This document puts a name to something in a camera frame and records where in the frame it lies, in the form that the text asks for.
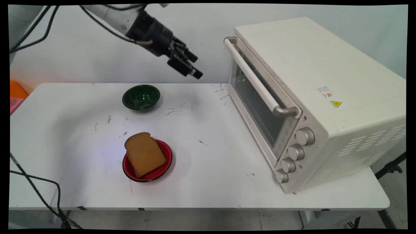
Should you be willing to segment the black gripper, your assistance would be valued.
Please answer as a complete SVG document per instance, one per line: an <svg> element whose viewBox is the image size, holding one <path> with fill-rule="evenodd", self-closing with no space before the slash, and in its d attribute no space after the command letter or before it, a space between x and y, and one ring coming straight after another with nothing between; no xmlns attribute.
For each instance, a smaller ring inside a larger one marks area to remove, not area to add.
<svg viewBox="0 0 416 234"><path fill-rule="evenodd" d="M144 49L157 57L167 56L169 58L167 64L183 76L190 75L196 79L202 78L203 73L189 62L195 63L198 57L189 50L183 41L174 37L169 28L150 16L144 9L138 11L138 16L126 33L126 37L138 42ZM184 58L180 55L172 55L173 39L174 48Z"/></svg>

